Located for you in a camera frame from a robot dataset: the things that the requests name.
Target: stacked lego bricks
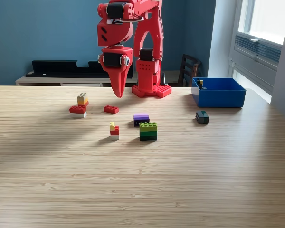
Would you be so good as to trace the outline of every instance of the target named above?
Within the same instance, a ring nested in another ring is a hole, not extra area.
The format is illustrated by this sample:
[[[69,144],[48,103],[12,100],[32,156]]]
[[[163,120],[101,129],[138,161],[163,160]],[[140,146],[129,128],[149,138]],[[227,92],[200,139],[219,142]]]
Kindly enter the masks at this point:
[[[139,124],[140,141],[157,140],[157,123]]]
[[[114,122],[110,122],[110,138],[111,140],[119,140],[119,127]]]
[[[142,113],[142,114],[135,114],[133,116],[134,118],[134,127],[139,127],[140,123],[149,123],[150,117],[148,114]]]
[[[85,118],[86,117],[86,107],[89,105],[89,98],[86,93],[81,93],[77,97],[78,106],[72,106],[70,108],[70,114],[73,118]]]

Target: dark green lego brick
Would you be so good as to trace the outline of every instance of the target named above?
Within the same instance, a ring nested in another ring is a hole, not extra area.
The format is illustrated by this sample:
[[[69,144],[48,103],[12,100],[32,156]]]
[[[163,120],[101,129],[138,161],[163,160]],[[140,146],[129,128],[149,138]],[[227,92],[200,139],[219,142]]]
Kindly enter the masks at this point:
[[[157,136],[157,132],[139,132],[140,137],[144,136]]]
[[[156,141],[157,136],[141,136],[140,141]]]
[[[195,118],[199,124],[209,123],[209,116],[205,111],[197,111]]]

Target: red lego brick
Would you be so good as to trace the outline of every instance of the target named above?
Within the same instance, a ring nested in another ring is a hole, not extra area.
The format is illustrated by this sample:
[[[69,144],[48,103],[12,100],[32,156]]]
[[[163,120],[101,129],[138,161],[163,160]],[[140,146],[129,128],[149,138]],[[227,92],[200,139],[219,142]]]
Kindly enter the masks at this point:
[[[119,109],[116,108],[116,107],[107,105],[106,107],[104,107],[104,112],[105,112],[105,113],[116,114],[116,113],[119,112]]]
[[[114,131],[110,131],[111,135],[119,135],[119,127],[116,126]]]
[[[159,98],[164,98],[172,93],[172,88],[168,85],[165,86],[155,86],[153,93],[145,93],[138,89],[138,86],[132,87],[132,93],[134,93],[138,97],[145,97],[145,96],[157,96]]]
[[[85,105],[78,105],[78,107],[85,107],[86,108],[88,105],[89,105],[89,101],[87,101]]]
[[[70,108],[70,113],[84,114],[85,112],[86,112],[85,107],[72,106]]]

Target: blue plastic bin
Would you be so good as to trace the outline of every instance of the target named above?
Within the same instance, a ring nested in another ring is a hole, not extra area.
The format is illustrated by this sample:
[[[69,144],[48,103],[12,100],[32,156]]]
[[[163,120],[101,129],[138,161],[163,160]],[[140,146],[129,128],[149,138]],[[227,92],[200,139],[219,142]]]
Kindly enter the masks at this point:
[[[197,78],[192,81],[192,96],[198,107],[241,108],[244,106],[246,89],[233,78],[208,78],[204,80],[205,90],[199,89]]]

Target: chair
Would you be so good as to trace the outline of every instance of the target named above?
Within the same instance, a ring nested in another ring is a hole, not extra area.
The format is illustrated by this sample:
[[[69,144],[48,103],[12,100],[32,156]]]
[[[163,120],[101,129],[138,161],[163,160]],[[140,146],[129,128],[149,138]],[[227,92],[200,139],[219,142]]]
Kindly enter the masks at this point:
[[[184,79],[186,81],[186,87],[192,87],[192,78],[197,76],[200,65],[201,61],[199,61],[197,58],[188,55],[183,55],[180,68],[180,76],[178,80],[178,87],[184,86]]]

